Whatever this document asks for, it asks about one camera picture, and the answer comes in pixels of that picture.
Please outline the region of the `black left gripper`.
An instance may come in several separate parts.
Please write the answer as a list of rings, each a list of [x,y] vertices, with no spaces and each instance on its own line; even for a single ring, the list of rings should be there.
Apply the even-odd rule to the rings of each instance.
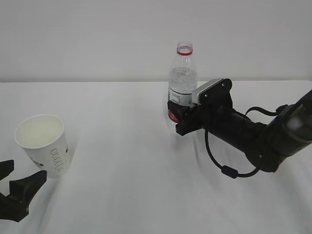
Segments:
[[[0,162],[0,180],[14,171],[14,160]],[[47,171],[41,170],[29,177],[9,181],[8,196],[0,194],[0,218],[20,222],[29,214],[29,204],[47,180]]]

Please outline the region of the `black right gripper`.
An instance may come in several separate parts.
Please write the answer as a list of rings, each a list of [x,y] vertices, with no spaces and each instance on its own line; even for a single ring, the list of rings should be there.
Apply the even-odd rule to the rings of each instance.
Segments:
[[[194,104],[194,107],[168,101],[168,117],[178,123],[176,133],[184,136],[203,129],[232,146],[245,144],[245,121],[243,115],[233,108],[232,85],[230,79],[224,78],[209,91],[201,105]]]

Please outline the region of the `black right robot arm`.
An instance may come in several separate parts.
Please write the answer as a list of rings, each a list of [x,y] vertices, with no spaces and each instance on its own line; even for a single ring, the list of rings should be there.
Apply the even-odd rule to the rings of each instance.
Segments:
[[[243,178],[254,176],[258,171],[274,173],[286,158],[312,143],[311,92],[295,104],[278,107],[275,112],[256,106],[249,108],[249,112],[258,111],[274,118],[269,124],[263,124],[251,121],[246,114],[233,108],[231,88],[230,79],[213,79],[192,92],[191,107],[171,100],[167,102],[177,134],[205,131],[207,153],[223,174]],[[208,134],[243,152],[255,169],[240,174],[236,169],[220,165],[210,150]]]

